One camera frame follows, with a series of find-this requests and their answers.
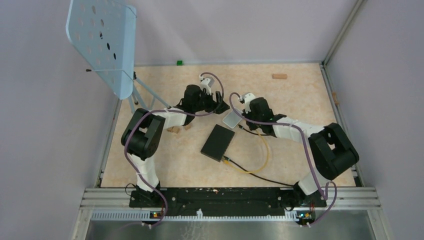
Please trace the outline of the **grey card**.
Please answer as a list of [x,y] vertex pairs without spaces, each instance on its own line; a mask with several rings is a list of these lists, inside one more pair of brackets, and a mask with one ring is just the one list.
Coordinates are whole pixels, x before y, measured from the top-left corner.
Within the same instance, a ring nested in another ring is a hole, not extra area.
[[222,120],[222,122],[231,129],[234,129],[238,126],[242,118],[235,112],[229,112]]

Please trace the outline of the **black network switch box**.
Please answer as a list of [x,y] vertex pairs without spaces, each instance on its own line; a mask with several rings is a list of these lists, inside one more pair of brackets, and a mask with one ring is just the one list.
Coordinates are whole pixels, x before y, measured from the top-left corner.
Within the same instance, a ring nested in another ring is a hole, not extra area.
[[224,126],[216,124],[206,139],[200,153],[217,162],[221,162],[235,132]]

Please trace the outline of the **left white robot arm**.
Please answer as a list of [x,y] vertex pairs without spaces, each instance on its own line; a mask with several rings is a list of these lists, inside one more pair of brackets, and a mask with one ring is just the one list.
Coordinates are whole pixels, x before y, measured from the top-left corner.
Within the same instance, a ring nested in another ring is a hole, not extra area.
[[165,196],[160,192],[160,181],[155,169],[155,154],[159,148],[163,130],[185,127],[195,117],[220,115],[229,109],[224,91],[209,94],[205,87],[190,84],[177,105],[157,110],[135,110],[124,133],[121,144],[124,156],[134,168],[137,184],[131,192],[130,207],[167,207]]

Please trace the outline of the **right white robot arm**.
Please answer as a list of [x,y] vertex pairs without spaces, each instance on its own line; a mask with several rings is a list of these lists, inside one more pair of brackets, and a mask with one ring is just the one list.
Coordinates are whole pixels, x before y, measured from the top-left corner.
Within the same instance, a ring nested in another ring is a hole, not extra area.
[[291,207],[307,206],[323,197],[322,187],[360,159],[347,134],[337,123],[312,125],[284,114],[274,114],[265,98],[252,93],[242,96],[240,102],[245,105],[241,114],[251,131],[260,129],[266,135],[303,145],[309,173],[294,184],[288,202]]

